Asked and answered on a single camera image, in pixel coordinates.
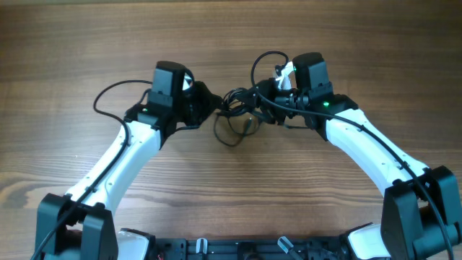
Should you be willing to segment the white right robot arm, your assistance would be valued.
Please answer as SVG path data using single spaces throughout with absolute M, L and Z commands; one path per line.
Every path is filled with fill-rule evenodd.
M 338 259 L 427 259 L 440 252 L 454 258 L 461 243 L 461 200 L 455 175 L 430 168 L 378 131 L 351 98 L 336 94 L 326 62 L 304 53 L 275 67 L 272 78 L 253 82 L 236 98 L 270 124 L 302 116 L 345 152 L 383 196 L 378 224 L 355 228 L 340 240 Z

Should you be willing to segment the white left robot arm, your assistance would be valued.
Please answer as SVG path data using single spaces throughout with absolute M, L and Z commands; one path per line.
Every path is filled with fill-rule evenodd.
M 156 238 L 116 231 L 114 215 L 139 171 L 168 137 L 197 129 L 222 99 L 184 65 L 160 61 L 140 101 L 117 117 L 118 136 L 91 171 L 63 196 L 38 207 L 33 259 L 156 259 Z

